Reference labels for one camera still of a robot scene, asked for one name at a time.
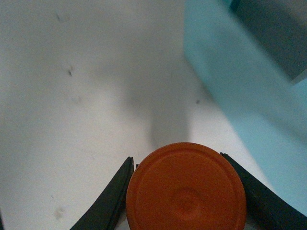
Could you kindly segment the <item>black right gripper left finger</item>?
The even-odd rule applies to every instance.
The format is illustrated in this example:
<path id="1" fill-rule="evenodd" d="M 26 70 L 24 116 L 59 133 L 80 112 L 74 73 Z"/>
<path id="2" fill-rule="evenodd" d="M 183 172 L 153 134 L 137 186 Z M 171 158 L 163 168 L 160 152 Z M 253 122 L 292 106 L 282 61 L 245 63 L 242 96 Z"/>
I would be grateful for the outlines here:
<path id="1" fill-rule="evenodd" d="M 124 211 L 127 189 L 133 173 L 134 160 L 127 157 L 103 192 L 71 229 L 114 230 Z"/>

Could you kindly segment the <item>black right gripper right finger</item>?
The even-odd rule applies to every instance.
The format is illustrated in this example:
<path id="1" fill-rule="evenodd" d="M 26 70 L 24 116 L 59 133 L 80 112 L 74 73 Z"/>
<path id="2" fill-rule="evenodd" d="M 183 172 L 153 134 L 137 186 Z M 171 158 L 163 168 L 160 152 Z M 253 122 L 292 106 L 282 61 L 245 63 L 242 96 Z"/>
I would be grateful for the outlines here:
<path id="1" fill-rule="evenodd" d="M 220 153 L 235 169 L 243 184 L 248 212 L 265 230 L 305 230 L 307 217 L 282 200 L 226 153 Z"/>

